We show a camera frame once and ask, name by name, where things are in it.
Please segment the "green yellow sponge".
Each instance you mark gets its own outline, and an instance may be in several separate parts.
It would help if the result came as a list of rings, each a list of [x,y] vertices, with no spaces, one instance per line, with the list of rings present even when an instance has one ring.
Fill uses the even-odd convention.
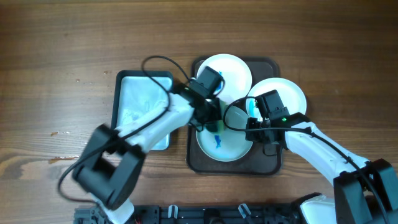
[[[225,130],[223,120],[210,121],[205,123],[205,129],[213,134],[220,134]]]

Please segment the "grey-white plate bottom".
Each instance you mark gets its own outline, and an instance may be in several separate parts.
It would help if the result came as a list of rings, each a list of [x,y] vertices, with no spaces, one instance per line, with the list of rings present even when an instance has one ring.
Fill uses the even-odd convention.
[[[240,108],[232,106],[227,114],[227,123],[236,128],[245,128],[248,115]],[[201,150],[210,158],[220,162],[232,162],[242,158],[252,147],[252,141],[246,140],[246,134],[226,128],[219,134],[207,130],[196,132]]]

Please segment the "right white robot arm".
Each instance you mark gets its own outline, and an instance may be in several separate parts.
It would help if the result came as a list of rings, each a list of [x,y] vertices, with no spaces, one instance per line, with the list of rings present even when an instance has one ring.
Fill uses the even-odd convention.
[[[246,138],[277,143],[304,158],[333,186],[300,202],[305,223],[397,223],[397,174],[384,159],[357,156],[323,134],[302,113],[260,122],[248,118]]]

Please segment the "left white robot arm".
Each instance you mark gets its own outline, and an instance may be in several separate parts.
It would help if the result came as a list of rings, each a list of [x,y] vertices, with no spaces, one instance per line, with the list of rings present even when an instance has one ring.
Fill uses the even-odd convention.
[[[129,197],[146,155],[164,137],[185,125],[220,131],[225,103],[202,96],[184,84],[167,91],[156,110],[129,124],[97,127],[73,170],[73,179],[99,205],[111,223],[126,223],[134,213]]]

